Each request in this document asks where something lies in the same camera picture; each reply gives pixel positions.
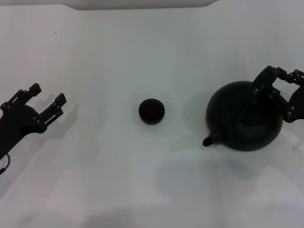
white table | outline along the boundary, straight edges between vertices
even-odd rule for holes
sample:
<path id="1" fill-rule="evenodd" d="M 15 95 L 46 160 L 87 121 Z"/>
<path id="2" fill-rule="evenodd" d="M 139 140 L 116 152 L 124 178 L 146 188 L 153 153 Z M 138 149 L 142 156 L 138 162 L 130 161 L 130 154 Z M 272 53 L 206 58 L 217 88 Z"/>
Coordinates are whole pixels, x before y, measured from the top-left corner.
<path id="1" fill-rule="evenodd" d="M 39 112 L 67 98 L 63 116 L 10 152 L 1 228 L 304 227 L 303 121 L 257 152 L 201 146 L 218 88 L 268 65 L 304 69 L 303 7 L 0 7 L 0 104 L 33 83 Z M 287 98 L 296 89 L 276 86 Z M 165 105 L 158 125 L 138 116 L 147 98 Z"/>

black teapot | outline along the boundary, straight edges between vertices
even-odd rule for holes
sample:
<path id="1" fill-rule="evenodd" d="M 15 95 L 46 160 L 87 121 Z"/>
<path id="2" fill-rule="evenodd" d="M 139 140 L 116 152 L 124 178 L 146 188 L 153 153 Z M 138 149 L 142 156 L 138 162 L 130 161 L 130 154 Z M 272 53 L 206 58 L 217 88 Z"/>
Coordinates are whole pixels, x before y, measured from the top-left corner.
<path id="1" fill-rule="evenodd" d="M 272 86 L 280 78 L 300 87 L 289 102 Z M 304 119 L 304 73 L 287 74 L 268 66 L 253 82 L 232 82 L 210 99 L 206 121 L 210 135 L 204 146 L 220 144 L 237 151 L 255 151 L 269 145 L 280 133 L 283 120 Z"/>

